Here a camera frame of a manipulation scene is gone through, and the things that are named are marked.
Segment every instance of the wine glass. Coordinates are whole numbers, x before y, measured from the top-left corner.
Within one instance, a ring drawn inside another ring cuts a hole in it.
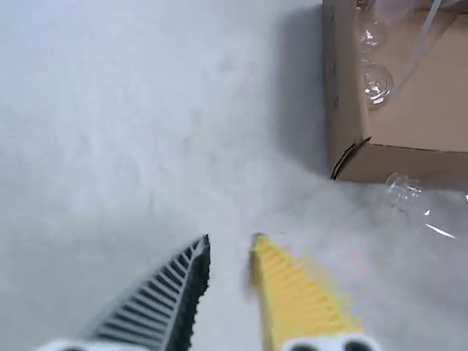
[[[393,88],[391,73],[381,64],[372,61],[369,54],[387,39],[384,23],[379,22],[374,11],[375,0],[356,0],[358,9],[358,38],[362,51],[364,92],[369,109],[386,102]]]

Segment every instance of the open cardboard box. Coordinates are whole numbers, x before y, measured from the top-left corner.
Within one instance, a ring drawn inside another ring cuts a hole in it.
[[[407,60],[427,12],[412,16],[377,55]],[[388,104],[368,110],[355,35],[355,0],[324,0],[324,78],[331,178],[383,182],[393,172],[438,185],[468,182],[468,15],[438,14],[429,46]]]

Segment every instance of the cardboard edge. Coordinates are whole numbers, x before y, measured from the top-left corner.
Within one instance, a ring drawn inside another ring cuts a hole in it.
[[[359,150],[371,140],[371,137],[367,137],[361,140],[358,143],[353,143],[349,148],[347,148],[344,153],[339,158],[338,162],[333,166],[331,172],[331,179],[335,179],[340,174],[340,171],[346,167],[347,163],[352,160],[352,158],[359,152]]]
[[[323,1],[322,78],[331,178],[338,175],[350,154],[371,138],[356,23],[353,0]]]

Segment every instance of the box flap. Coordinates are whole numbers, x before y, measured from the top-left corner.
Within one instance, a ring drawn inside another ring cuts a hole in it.
[[[437,16],[434,30],[449,26],[401,90],[369,116],[373,143],[468,152],[468,15],[447,16]]]
[[[394,172],[438,186],[468,186],[468,154],[365,144],[339,177],[350,181],[385,182]]]
[[[370,138],[355,0],[324,0],[322,21],[328,162],[336,173],[347,156]]]

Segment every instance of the glass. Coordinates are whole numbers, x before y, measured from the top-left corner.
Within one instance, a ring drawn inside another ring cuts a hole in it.
[[[468,195],[424,189],[419,180],[398,173],[387,185],[388,203],[407,216],[413,230],[468,242]]]
[[[375,16],[374,5],[375,0],[357,0],[356,2],[358,38],[363,56],[364,92],[369,108],[376,108],[386,102],[393,87],[393,78],[389,71],[369,58],[369,54],[383,45],[387,37],[385,25]]]

